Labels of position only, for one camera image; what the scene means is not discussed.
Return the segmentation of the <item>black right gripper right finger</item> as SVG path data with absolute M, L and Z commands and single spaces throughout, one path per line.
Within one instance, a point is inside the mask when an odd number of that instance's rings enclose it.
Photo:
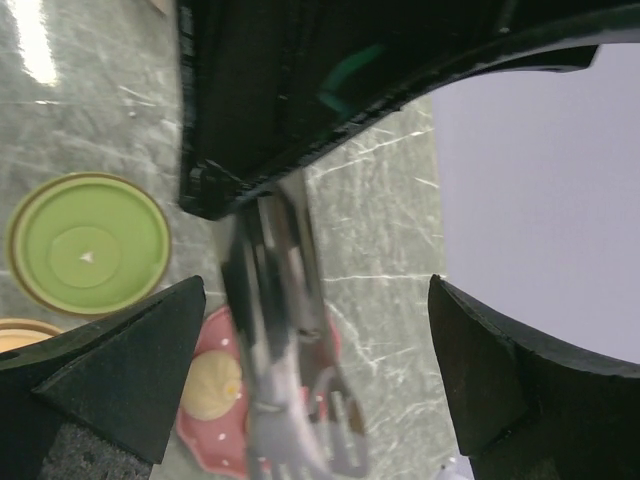
M 638 478 L 638 365 L 536 330 L 439 276 L 428 314 L 475 478 Z

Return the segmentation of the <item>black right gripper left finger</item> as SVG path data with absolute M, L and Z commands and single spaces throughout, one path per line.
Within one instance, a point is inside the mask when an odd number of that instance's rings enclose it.
M 4 479 L 147 479 L 204 319 L 199 276 L 1 355 Z

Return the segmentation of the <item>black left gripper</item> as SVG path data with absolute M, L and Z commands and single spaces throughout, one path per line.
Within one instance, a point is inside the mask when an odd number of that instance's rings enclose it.
M 638 39 L 635 1 L 181 1 L 179 206 L 222 218 L 421 95 Z

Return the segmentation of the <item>steamed white bun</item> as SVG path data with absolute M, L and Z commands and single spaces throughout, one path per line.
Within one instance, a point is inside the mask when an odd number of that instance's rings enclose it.
M 224 351 L 207 351 L 192 360 L 180 405 L 197 420 L 215 420 L 230 411 L 241 387 L 238 361 Z

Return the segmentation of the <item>steel food tongs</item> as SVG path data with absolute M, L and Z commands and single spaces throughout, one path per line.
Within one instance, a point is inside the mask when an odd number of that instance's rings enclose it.
M 216 223 L 214 237 L 249 399 L 252 479 L 362 479 L 361 407 L 340 367 L 304 174 Z

